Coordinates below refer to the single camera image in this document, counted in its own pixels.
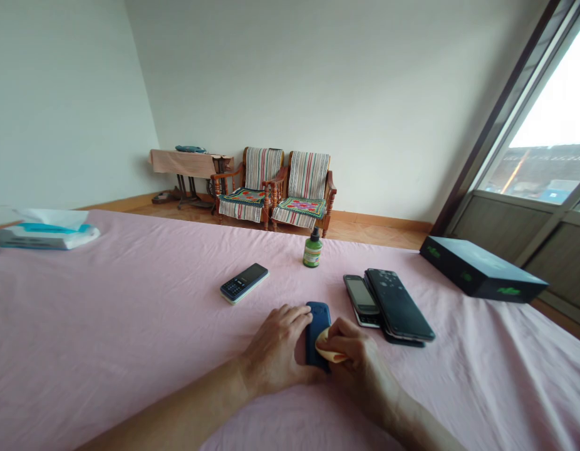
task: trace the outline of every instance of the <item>phone keypad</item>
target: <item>phone keypad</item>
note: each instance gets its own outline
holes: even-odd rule
[[[380,325],[378,318],[376,316],[359,315],[359,321],[366,324],[377,324]]]
[[[244,288],[246,288],[246,284],[236,278],[223,284],[223,289],[232,296],[237,296],[244,290]]]

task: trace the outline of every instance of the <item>hand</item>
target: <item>hand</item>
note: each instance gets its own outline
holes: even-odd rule
[[[302,366],[294,359],[301,333],[313,320],[311,307],[284,304],[273,309],[239,357],[244,383],[252,396],[267,395],[296,384],[326,379],[323,370]]]
[[[348,356],[342,363],[330,362],[334,380],[367,418],[382,429],[396,433],[413,400],[385,365],[373,338],[350,321],[338,318],[329,329],[328,341],[318,346],[323,351]]]

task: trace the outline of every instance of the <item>bed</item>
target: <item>bed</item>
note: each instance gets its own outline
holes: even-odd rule
[[[435,330],[424,350],[369,330],[404,388],[470,451],[580,450],[580,341],[528,305],[468,298],[415,251],[93,210],[72,251],[0,249],[0,451],[70,450],[241,352],[272,308],[329,304],[391,269]],[[231,306],[219,286],[271,275]],[[303,358],[304,342],[298,344]],[[333,384],[246,406],[204,450],[394,449]]]

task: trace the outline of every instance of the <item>black box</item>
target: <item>black box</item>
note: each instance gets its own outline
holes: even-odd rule
[[[474,298],[529,303],[549,286],[466,240],[429,236],[420,254]]]

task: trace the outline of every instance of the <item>sky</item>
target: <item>sky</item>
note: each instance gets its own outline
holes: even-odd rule
[[[562,144],[580,144],[580,32],[509,147]]]

